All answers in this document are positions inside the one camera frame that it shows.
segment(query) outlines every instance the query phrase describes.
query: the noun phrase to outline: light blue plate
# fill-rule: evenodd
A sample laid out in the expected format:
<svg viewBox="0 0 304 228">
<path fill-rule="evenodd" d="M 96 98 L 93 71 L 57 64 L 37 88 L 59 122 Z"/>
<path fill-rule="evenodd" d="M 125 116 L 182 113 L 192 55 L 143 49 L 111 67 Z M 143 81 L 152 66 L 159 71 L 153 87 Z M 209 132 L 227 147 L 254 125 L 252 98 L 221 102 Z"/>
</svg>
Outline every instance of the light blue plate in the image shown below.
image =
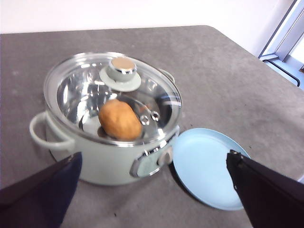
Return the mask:
<svg viewBox="0 0 304 228">
<path fill-rule="evenodd" d="M 226 135 L 207 128 L 183 132 L 173 145 L 173 163 L 183 185 L 200 201 L 222 210 L 243 205 L 226 167 L 230 149 L 249 155 Z"/>
</svg>

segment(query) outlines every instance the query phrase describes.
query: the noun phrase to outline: table surface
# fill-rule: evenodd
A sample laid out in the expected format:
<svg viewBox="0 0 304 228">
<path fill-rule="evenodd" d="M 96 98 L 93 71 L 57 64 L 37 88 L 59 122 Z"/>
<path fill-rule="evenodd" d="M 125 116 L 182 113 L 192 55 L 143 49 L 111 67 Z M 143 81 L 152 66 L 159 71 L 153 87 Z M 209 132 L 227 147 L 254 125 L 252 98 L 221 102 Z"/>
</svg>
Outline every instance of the table surface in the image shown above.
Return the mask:
<svg viewBox="0 0 304 228">
<path fill-rule="evenodd" d="M 181 130 L 205 127 L 237 141 L 275 171 L 304 173 L 304 92 L 208 26 L 1 35 L 1 187 L 54 163 L 29 122 L 43 111 L 43 81 L 59 61 L 115 51 L 171 72 L 183 101 Z M 244 210 L 196 201 L 172 165 L 136 183 L 79 181 L 63 228 L 251 227 Z"/>
</svg>

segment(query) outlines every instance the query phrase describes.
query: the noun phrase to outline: pot handle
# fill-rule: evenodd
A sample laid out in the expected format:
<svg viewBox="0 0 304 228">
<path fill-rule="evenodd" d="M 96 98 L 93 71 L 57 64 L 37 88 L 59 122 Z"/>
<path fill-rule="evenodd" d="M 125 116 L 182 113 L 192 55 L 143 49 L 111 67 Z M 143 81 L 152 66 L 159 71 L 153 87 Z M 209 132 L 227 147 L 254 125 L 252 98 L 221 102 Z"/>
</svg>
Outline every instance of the pot handle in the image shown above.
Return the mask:
<svg viewBox="0 0 304 228">
<path fill-rule="evenodd" d="M 41 122 L 46 122 L 50 126 L 52 131 L 54 131 L 54 133 L 56 135 L 58 135 L 64 141 L 63 142 L 47 142 L 47 141 L 39 138 L 39 136 L 36 135 L 34 129 L 35 129 L 36 125 L 38 123 L 41 123 Z M 50 150 L 54 150 L 54 151 L 68 150 L 68 151 L 72 151 L 75 147 L 75 140 L 66 136 L 60 129 L 58 129 L 58 127 L 55 126 L 54 123 L 49 120 L 49 116 L 46 112 L 42 112 L 42 113 L 37 114 L 30 121 L 29 132 L 30 132 L 30 135 L 32 136 L 32 139 L 39 146 L 50 149 Z"/>
<path fill-rule="evenodd" d="M 174 79 L 174 77 L 172 76 L 172 74 L 170 74 L 168 71 L 163 70 L 163 69 L 160 69 L 160 68 L 159 68 L 159 70 L 160 70 L 164 75 L 166 75 L 166 77 L 169 78 L 170 81 L 172 81 L 172 82 L 175 84 L 175 79 Z"/>
</svg>

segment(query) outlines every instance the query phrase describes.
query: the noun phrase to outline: cooking pot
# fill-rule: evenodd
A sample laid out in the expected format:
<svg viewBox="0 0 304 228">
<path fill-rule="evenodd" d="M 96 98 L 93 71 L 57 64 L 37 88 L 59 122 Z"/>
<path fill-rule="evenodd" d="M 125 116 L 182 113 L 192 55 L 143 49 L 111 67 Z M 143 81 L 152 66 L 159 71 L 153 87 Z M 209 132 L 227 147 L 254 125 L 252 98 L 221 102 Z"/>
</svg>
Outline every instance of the cooking pot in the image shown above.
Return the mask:
<svg viewBox="0 0 304 228">
<path fill-rule="evenodd" d="M 119 185 L 150 176 L 172 161 L 181 96 L 174 78 L 124 54 L 82 53 L 55 66 L 44 82 L 46 110 L 30 122 L 33 140 L 59 161 L 81 151 L 80 178 Z M 133 141 L 110 137 L 98 120 L 108 100 L 128 103 L 142 124 Z M 45 122 L 47 139 L 35 133 Z"/>
</svg>

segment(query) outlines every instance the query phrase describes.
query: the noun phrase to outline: window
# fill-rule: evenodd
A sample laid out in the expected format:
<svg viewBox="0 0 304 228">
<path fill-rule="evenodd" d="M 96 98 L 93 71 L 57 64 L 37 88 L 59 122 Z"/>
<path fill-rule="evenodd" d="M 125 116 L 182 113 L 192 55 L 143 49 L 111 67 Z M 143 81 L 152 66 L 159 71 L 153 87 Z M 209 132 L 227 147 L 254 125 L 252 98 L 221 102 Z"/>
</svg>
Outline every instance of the window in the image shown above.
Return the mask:
<svg viewBox="0 0 304 228">
<path fill-rule="evenodd" d="M 259 58 L 304 90 L 304 0 L 295 0 Z"/>
</svg>

